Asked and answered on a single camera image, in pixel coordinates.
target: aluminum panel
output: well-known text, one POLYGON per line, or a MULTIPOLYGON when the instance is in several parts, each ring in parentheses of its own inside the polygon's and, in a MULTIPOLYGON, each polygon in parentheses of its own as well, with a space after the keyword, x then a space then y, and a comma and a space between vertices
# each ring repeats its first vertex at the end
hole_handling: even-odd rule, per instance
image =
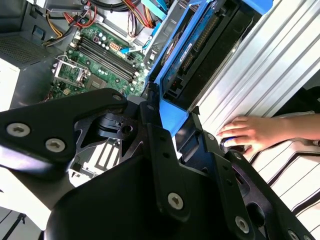
POLYGON ((198 102, 215 133, 234 117, 274 115, 320 69, 320 0, 275 0, 198 102))

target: silver screw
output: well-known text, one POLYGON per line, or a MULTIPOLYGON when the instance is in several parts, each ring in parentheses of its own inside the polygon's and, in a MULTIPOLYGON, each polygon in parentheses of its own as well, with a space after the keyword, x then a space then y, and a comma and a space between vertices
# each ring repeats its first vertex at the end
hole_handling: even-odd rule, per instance
POLYGON ((242 217, 240 216, 236 216, 235 217, 235 224, 238 226, 238 228, 244 232, 245 234, 249 233, 249 225, 246 222, 246 220, 244 220, 242 217))
POLYGON ((45 147, 50 152, 60 153, 65 150, 66 144, 58 138, 51 138, 45 142, 45 147))
POLYGON ((176 210, 181 210, 184 207, 184 201, 182 198, 175 192, 171 192, 168 195, 168 202, 176 210))
POLYGON ((292 240, 299 240, 298 236, 292 230, 288 230, 288 234, 292 240))
POLYGON ((212 134, 208 133, 207 136, 210 140, 215 140, 215 137, 212 134))
POLYGON ((6 132, 8 134, 18 138, 29 135, 30 131, 30 127, 20 122, 11 123, 6 127, 6 132))
POLYGON ((242 159, 239 153, 234 152, 233 154, 234 154, 234 156, 235 156, 237 159, 239 159, 239 160, 241 160, 241 159, 242 159))
POLYGON ((146 107, 147 107, 148 109, 152 110, 152 111, 155 110, 155 108, 154 108, 153 106, 149 105, 149 104, 148 104, 146 107))
POLYGON ((115 100, 118 100, 118 101, 121 101, 121 100, 122 100, 122 97, 120 97, 120 96, 118 96, 118 95, 116 95, 116 94, 112 95, 112 97, 113 97, 115 100))

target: circuit board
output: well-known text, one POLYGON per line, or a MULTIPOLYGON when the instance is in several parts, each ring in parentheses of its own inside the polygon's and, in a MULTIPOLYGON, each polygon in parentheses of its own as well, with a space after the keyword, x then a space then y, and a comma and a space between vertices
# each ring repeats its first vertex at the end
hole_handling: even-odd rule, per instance
POLYGON ((98 24, 83 28, 76 33, 65 56, 59 58, 69 64, 61 64, 58 75, 54 77, 49 99, 100 88, 115 89, 125 97, 140 96, 149 71, 143 64, 144 56, 141 53, 120 52, 129 47, 127 42, 98 24))

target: ventilation grille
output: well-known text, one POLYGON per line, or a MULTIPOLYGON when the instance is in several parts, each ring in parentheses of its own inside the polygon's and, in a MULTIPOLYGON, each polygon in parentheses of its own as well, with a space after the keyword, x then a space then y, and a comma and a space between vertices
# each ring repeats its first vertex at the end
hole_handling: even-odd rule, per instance
POLYGON ((34 62, 48 55, 46 50, 20 35, 1 36, 0 52, 20 64, 34 62))

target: ram slot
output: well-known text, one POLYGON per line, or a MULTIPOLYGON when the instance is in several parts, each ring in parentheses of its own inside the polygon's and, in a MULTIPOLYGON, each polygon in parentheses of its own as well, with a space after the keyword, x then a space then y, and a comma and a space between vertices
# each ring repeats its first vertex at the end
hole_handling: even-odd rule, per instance
POLYGON ((97 63, 101 64, 102 66, 104 66, 106 69, 110 70, 111 72, 113 72, 115 75, 117 75, 118 77, 131 82, 133 79, 133 76, 131 74, 128 74, 126 72, 121 71, 120 69, 118 69, 117 67, 113 66, 112 64, 110 64, 109 62, 107 62, 105 59, 101 58, 100 56, 96 55, 95 53, 90 52, 89 50, 83 48, 82 46, 78 47, 78 51, 80 53, 82 53, 83 55, 91 58, 92 60, 96 61, 97 63))
POLYGON ((136 69, 131 66, 131 64, 127 63, 122 58, 115 56, 110 53, 110 51, 104 49, 103 47, 95 44, 94 42, 88 40, 87 38, 82 38, 78 44, 79 46, 83 46, 89 50, 95 51, 101 58, 105 58, 108 62, 112 63, 112 65, 117 66, 118 68, 126 71, 127 73, 134 74, 136 69))

